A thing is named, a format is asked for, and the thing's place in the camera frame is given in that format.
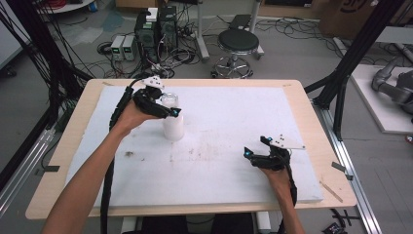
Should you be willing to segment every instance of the concrete floor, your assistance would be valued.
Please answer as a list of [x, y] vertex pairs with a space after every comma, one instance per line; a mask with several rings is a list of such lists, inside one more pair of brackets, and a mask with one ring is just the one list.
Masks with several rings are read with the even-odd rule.
[[[79, 10], [59, 15], [58, 19], [60, 22], [71, 23], [87, 18], [77, 25], [83, 28], [104, 28], [103, 33], [93, 43], [73, 47], [84, 62], [94, 62], [105, 59], [95, 50], [99, 43], [110, 41], [116, 33], [133, 31], [134, 20], [129, 20], [133, 16], [135, 14], [119, 14], [109, 4], [94, 14]], [[218, 18], [205, 19], [205, 25], [210, 25], [216, 20]], [[213, 28], [223, 27], [225, 27], [224, 23], [216, 23], [213, 26]], [[221, 30], [212, 30], [209, 34]], [[291, 39], [277, 32], [273, 27], [266, 31], [257, 29], [256, 34], [265, 56], [260, 60], [256, 60], [253, 56], [245, 57], [254, 70], [254, 75], [250, 79], [297, 79], [305, 87], [330, 74], [340, 61], [336, 53], [327, 49], [326, 42], [320, 39]], [[210, 78], [213, 64], [225, 54], [215, 46], [216, 37], [206, 37], [206, 43], [210, 60], [175, 68], [175, 78]], [[368, 55], [375, 59], [392, 57], [377, 45]], [[4, 168], [48, 107], [48, 89], [28, 57], [20, 55], [12, 61], [12, 65], [18, 75], [7, 77], [2, 73], [0, 77], [2, 100], [0, 145], [3, 154], [0, 157], [0, 170]], [[96, 77], [102, 77], [104, 74], [100, 68], [95, 68], [93, 72], [96, 73]], [[314, 98], [317, 94], [318, 92], [312, 92], [309, 98]], [[342, 137], [382, 233], [409, 233], [413, 229], [413, 200], [411, 199], [413, 185], [409, 181], [413, 177], [412, 146], [404, 141], [403, 135], [388, 135], [380, 132], [352, 82], [348, 85], [342, 127]], [[51, 155], [52, 152], [45, 157], [46, 163]], [[41, 179], [35, 171], [1, 217], [2, 233], [40, 232], [43, 220], [29, 220], [24, 216]], [[359, 216], [357, 208], [348, 208], [346, 211], [350, 216]], [[339, 210], [339, 213], [343, 215], [344, 211]], [[299, 211], [299, 214], [308, 233], [320, 233], [329, 224], [337, 221], [332, 217], [330, 210], [305, 210]], [[207, 216], [190, 218], [206, 220]], [[276, 231], [277, 213], [271, 213], [271, 218], [273, 231]], [[121, 218], [110, 218], [109, 232], [120, 233], [121, 224]], [[366, 233], [360, 220], [352, 219], [351, 225], [348, 222], [346, 224], [349, 233]], [[205, 233], [207, 230], [203, 225], [193, 225], [191, 228], [196, 233]], [[98, 218], [90, 218], [84, 233], [98, 233], [98, 230]]]

